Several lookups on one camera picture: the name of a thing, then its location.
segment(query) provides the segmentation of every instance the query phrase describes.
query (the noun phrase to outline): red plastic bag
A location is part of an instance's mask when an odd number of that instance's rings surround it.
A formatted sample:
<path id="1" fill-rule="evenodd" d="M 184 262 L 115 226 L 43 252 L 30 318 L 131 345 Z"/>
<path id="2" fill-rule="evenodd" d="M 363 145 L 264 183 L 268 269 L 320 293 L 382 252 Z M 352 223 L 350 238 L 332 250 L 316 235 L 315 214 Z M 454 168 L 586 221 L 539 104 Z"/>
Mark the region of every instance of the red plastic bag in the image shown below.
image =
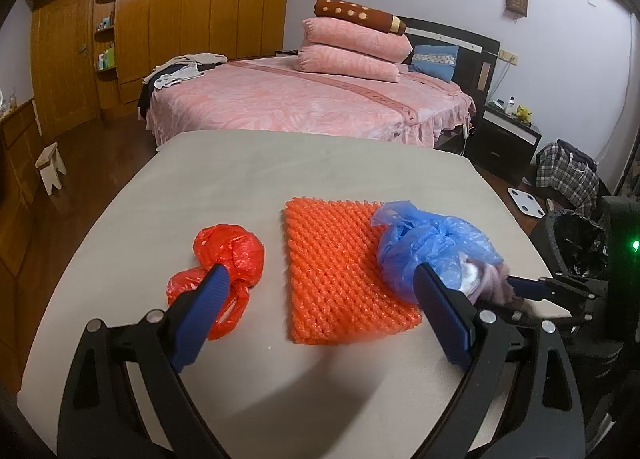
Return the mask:
<path id="1" fill-rule="evenodd" d="M 264 246 L 253 233 L 238 225 L 219 224 L 200 230 L 193 242 L 202 267 L 176 273 L 166 287 L 169 305 L 180 293 L 193 291 L 215 264 L 223 264 L 229 272 L 229 295 L 211 326 L 209 340 L 233 331 L 249 303 L 249 288 L 258 283 L 264 266 Z"/>
<path id="2" fill-rule="evenodd" d="M 193 253 L 207 271 L 214 264 L 224 264 L 231 282 L 244 280 L 252 287 L 262 276 L 264 246 L 258 237 L 237 224 L 203 228 L 193 242 Z"/>

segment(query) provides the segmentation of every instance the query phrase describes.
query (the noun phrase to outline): nightstand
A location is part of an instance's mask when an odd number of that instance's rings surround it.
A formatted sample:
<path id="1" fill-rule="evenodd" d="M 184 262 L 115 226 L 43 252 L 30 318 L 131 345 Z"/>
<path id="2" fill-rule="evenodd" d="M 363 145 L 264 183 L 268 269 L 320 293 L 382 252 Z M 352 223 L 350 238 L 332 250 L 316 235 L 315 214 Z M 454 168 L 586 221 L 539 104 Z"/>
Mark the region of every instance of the nightstand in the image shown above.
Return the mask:
<path id="1" fill-rule="evenodd" d="M 476 132 L 469 137 L 466 156 L 517 187 L 541 137 L 534 125 L 529 127 L 500 109 L 486 105 Z"/>

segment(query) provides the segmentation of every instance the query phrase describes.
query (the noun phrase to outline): pink bedspread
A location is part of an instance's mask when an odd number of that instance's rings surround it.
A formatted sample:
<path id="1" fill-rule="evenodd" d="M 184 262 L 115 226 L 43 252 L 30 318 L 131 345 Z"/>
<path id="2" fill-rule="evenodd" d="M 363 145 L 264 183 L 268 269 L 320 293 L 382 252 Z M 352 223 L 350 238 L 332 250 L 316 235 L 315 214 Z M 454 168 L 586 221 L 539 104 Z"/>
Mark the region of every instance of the pink bedspread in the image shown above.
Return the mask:
<path id="1" fill-rule="evenodd" d="M 399 83 L 295 71 L 297 57 L 229 62 L 155 91 L 146 126 L 158 146 L 206 129 L 313 132 L 433 148 L 441 130 L 462 125 L 473 100 L 401 66 Z"/>

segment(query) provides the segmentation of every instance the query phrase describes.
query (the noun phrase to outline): blue pillow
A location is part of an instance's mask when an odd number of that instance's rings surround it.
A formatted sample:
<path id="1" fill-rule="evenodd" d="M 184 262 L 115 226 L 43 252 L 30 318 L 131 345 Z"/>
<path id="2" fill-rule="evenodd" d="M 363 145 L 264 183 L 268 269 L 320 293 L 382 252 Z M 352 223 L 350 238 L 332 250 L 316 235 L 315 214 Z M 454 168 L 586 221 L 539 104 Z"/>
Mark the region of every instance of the blue pillow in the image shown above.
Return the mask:
<path id="1" fill-rule="evenodd" d="M 450 82 L 458 61 L 458 46 L 415 46 L 409 71 L 425 73 Z"/>

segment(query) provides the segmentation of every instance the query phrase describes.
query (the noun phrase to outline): table surface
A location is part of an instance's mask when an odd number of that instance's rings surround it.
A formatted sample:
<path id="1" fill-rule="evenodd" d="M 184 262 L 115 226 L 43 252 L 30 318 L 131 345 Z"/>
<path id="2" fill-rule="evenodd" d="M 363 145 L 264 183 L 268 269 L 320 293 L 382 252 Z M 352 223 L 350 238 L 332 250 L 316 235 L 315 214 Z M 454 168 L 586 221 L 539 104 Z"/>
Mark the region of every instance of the table surface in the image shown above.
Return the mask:
<path id="1" fill-rule="evenodd" d="M 55 449 L 66 375 L 87 321 L 126 325 L 150 309 L 165 309 L 168 279 L 196 264 L 196 233 L 229 223 L 264 243 L 264 274 L 238 328 L 205 343 L 181 377 L 231 457 L 411 457 L 462 375 L 426 320 L 369 344 L 321 347 L 287 339 L 282 210 L 302 196 L 411 200 L 475 224 L 512 274 L 548 276 L 506 206 L 460 156 L 316 134 L 185 132 L 162 146 L 111 202 L 51 298 L 18 394 L 20 409 L 44 441 Z M 533 304 L 541 315 L 563 313 L 546 301 Z M 129 371 L 150 435 L 168 445 L 140 370 L 132 365 Z M 476 445 L 491 438 L 510 381 L 505 374 Z"/>

